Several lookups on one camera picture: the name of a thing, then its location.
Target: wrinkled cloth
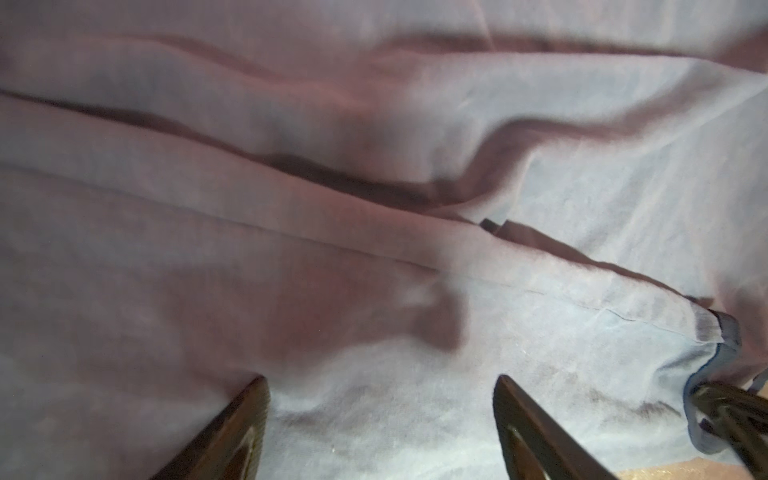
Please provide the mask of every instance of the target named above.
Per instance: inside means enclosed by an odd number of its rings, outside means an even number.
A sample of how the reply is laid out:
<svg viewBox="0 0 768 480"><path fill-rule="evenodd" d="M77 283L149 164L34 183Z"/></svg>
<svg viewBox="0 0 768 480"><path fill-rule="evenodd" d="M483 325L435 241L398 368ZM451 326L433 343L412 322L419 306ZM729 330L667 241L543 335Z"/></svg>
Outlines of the wrinkled cloth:
<svg viewBox="0 0 768 480"><path fill-rule="evenodd" d="M700 304L768 366L764 2L0 8L3 478L148 478L256 375L263 479L506 478L500 373L660 465Z"/></svg>

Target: garment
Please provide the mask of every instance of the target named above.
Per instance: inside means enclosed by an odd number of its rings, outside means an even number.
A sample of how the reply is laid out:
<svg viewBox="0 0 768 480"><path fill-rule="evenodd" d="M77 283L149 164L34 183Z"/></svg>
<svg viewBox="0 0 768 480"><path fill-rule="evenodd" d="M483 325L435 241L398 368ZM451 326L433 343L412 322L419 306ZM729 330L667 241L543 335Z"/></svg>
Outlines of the garment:
<svg viewBox="0 0 768 480"><path fill-rule="evenodd" d="M608 468L698 455L685 296L768 364L729 8L3 5L3 477L148 478L256 375L259 478L504 478L500 373Z"/></svg>

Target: cloth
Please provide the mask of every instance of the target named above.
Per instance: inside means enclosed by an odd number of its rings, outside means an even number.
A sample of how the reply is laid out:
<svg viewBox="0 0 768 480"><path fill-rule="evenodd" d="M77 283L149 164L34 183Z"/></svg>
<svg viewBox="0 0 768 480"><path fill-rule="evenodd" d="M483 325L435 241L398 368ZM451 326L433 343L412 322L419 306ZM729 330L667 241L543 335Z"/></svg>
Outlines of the cloth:
<svg viewBox="0 0 768 480"><path fill-rule="evenodd" d="M768 365L764 2L0 5L4 478L148 478L256 374L259 478L504 478L502 372L659 465L684 296Z"/></svg>

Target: fabric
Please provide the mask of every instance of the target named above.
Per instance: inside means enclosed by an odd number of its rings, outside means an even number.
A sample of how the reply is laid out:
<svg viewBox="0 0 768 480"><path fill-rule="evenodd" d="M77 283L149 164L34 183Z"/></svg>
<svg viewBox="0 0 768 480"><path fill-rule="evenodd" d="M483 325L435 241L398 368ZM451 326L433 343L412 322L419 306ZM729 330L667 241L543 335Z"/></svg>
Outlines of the fabric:
<svg viewBox="0 0 768 480"><path fill-rule="evenodd" d="M261 479L504 478L500 373L660 465L685 296L768 365L765 2L0 8L3 478L148 478L257 375Z"/></svg>

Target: blue edge binding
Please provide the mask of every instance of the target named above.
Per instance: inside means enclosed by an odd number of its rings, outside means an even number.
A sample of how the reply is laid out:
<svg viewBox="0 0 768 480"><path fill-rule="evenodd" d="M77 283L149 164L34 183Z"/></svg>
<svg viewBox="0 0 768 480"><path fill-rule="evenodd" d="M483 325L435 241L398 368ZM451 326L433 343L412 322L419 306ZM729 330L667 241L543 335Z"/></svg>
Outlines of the blue edge binding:
<svg viewBox="0 0 768 480"><path fill-rule="evenodd" d="M683 402L685 416L688 419L688 435L691 442L699 452L706 455L714 455L728 448L728 444L720 437L712 435L701 428L697 420L697 408L690 401L693 391L706 382L707 379L717 370L722 369L735 360L741 350L741 336L739 334L739 324L732 316L727 313L712 313L717 317L720 323L720 330L723 333L723 342L717 344L714 356L698 372L690 376L685 383L683 391ZM763 388L768 380L768 369L762 371L752 381L752 385L747 390L749 393L757 393Z"/></svg>

